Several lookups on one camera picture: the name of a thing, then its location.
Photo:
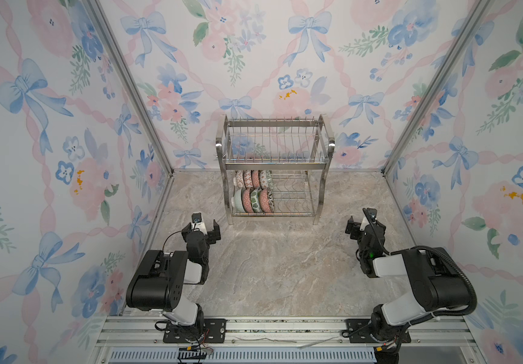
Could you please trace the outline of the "pale green celadon bowl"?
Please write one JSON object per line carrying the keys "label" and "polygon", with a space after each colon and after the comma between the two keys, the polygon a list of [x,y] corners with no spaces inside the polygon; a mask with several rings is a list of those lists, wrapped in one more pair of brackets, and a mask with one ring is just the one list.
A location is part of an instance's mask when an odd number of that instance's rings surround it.
{"label": "pale green celadon bowl", "polygon": [[234,212],[236,213],[245,213],[246,210],[243,207],[243,189],[236,189],[233,195],[233,198],[231,200],[232,206],[234,208]]}

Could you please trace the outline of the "green monstera leaf bowl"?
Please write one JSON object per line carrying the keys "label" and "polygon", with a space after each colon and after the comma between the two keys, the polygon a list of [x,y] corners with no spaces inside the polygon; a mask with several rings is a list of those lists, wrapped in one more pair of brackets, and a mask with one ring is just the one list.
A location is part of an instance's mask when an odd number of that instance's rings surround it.
{"label": "green monstera leaf bowl", "polygon": [[260,193],[262,189],[260,187],[251,189],[250,191],[250,202],[254,213],[263,213],[263,209],[260,203]]}

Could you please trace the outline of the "black leaf pattern pink bowl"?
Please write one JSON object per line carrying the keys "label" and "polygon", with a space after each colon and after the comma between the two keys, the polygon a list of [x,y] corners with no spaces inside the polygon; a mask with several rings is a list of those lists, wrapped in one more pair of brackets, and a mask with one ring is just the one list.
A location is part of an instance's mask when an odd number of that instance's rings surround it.
{"label": "black leaf pattern pink bowl", "polygon": [[275,202],[272,191],[269,188],[262,189],[258,196],[261,210],[267,214],[274,213]]}

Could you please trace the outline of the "red diamond pattern bowl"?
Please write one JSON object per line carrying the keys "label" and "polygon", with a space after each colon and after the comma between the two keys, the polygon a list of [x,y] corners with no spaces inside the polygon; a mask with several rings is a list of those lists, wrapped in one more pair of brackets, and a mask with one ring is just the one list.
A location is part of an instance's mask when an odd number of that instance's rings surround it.
{"label": "red diamond pattern bowl", "polygon": [[247,189],[254,188],[254,183],[253,183],[253,180],[252,180],[252,171],[251,170],[243,171],[243,182],[244,182],[245,188],[247,188]]}

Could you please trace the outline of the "black floral pattern bowl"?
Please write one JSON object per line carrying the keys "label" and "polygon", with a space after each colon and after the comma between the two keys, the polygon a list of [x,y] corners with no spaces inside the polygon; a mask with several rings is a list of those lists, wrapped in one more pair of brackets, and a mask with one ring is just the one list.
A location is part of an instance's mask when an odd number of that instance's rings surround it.
{"label": "black floral pattern bowl", "polygon": [[262,182],[261,182],[261,171],[260,170],[252,170],[251,172],[251,175],[252,175],[252,185],[254,188],[256,189],[261,189],[262,188]]}

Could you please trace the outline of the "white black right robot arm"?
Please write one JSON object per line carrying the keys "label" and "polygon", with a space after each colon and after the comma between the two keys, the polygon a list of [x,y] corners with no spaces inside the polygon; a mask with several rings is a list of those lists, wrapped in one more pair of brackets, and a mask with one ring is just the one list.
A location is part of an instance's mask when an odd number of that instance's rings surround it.
{"label": "white black right robot arm", "polygon": [[349,218],[345,232],[356,241],[356,258],[368,278],[408,279],[410,289],[393,301],[379,304],[369,320],[347,320],[341,335],[352,342],[378,343],[379,353],[396,355],[407,342],[411,327],[440,317],[465,316],[478,306],[475,288],[443,248],[416,246],[390,252],[384,246],[386,227],[376,209],[364,218]]}

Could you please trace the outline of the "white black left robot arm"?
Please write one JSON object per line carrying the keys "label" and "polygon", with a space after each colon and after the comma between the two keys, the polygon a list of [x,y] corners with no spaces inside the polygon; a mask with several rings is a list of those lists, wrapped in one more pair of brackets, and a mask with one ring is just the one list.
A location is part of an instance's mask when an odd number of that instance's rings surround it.
{"label": "white black left robot arm", "polygon": [[168,344],[201,344],[207,334],[202,307],[183,295],[186,285],[204,285],[209,273],[209,250],[221,239],[217,221],[208,230],[202,215],[179,231],[185,250],[149,250],[141,259],[126,292],[126,304],[144,312],[159,310],[164,320],[155,324]]}

